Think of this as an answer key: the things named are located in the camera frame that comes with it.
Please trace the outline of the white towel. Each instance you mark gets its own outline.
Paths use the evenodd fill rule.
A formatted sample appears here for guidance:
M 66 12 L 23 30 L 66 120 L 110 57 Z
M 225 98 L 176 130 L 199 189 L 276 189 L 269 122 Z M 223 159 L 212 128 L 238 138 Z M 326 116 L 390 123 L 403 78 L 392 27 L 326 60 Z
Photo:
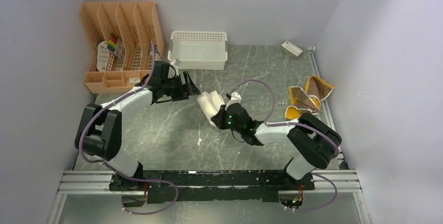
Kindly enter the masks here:
M 202 92 L 197 101 L 201 110 L 212 127 L 226 129 L 226 105 L 217 91 Z

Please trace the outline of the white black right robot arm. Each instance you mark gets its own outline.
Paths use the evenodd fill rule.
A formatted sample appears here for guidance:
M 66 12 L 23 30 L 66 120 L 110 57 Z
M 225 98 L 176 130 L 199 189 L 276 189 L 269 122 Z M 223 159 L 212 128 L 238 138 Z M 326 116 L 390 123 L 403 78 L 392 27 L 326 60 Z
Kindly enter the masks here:
M 282 184 L 289 190 L 299 186 L 307 173 L 326 169 L 338 156 L 342 143 L 335 130 L 310 113 L 304 113 L 297 120 L 265 123 L 253 120 L 240 103 L 234 103 L 210 112 L 208 120 L 218 129 L 237 132 L 251 146 L 292 144 L 298 154 L 290 159 L 282 175 Z

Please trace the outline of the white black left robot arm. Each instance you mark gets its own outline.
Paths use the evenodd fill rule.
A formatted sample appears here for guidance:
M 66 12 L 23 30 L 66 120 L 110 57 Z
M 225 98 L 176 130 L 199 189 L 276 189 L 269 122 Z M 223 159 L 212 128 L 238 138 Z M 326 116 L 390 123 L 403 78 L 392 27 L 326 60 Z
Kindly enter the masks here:
M 136 191 L 143 187 L 143 166 L 122 149 L 126 121 L 156 103 L 186 100 L 200 95 L 187 71 L 160 61 L 125 94 L 103 104 L 88 104 L 81 116 L 75 147 L 87 163 L 103 163 L 124 176 L 124 184 Z

